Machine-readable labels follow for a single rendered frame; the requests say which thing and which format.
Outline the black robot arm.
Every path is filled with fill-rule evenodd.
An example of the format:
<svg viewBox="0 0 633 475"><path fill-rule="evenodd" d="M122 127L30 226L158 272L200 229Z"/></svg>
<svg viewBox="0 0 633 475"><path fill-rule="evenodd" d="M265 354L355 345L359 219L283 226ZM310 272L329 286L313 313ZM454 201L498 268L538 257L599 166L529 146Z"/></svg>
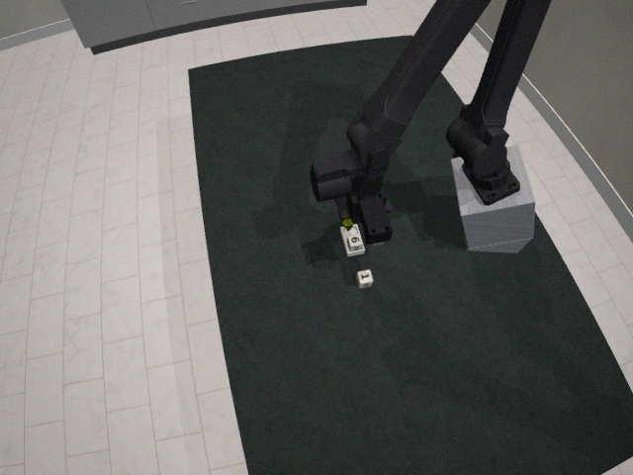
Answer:
<svg viewBox="0 0 633 475"><path fill-rule="evenodd" d="M436 0L386 80L350 123L346 135L351 149L312 164L316 200L347 196L349 216L360 217L367 244L384 244L393 234L382 180L401 135L491 1ZM506 1L476 94L446 132L452 156L464 160L463 171L487 206L520 190L506 158L509 134L503 128L551 1ZM380 192L363 198L351 187L361 195Z"/></svg>

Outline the beige open-top tray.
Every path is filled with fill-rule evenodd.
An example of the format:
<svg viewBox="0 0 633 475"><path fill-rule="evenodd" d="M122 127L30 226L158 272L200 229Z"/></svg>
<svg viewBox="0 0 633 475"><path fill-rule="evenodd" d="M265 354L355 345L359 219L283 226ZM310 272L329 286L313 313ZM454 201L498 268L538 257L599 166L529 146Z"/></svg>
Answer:
<svg viewBox="0 0 633 475"><path fill-rule="evenodd" d="M347 237L348 236L360 234L357 224L354 225L351 228L350 231L348 231L347 228L345 228L345 227L340 227L340 233L341 233L341 236L342 236L342 240L343 240L343 243L344 243L344 247L345 247L345 250L346 250L347 257L365 253L364 244L362 246L362 249L354 250L354 251L349 251L349 248L348 248L348 245L347 245Z"/></svg>

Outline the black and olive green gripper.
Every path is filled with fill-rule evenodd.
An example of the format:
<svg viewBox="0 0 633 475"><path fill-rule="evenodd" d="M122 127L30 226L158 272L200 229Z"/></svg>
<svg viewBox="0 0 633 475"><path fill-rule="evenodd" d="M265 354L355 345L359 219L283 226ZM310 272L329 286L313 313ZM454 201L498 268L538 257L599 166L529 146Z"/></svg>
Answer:
<svg viewBox="0 0 633 475"><path fill-rule="evenodd" d="M373 196L377 195L380 192L380 190L376 194L366 195L366 196L355 192L353 189L352 189L352 192L354 194L356 194L357 196L360 196L360 197L363 197L363 198L370 198L370 197L373 197ZM335 201L337 209L338 209L339 219L342 222L343 226L345 228L347 228L348 231L351 230L351 228L353 227L353 224L361 223L360 217L350 218L349 212L348 212L348 209L347 209L347 205L346 205L347 196L335 198L334 201ZM386 211L388 212L388 214L390 214L392 207L390 205L389 199L387 199L385 208L386 208Z"/></svg>

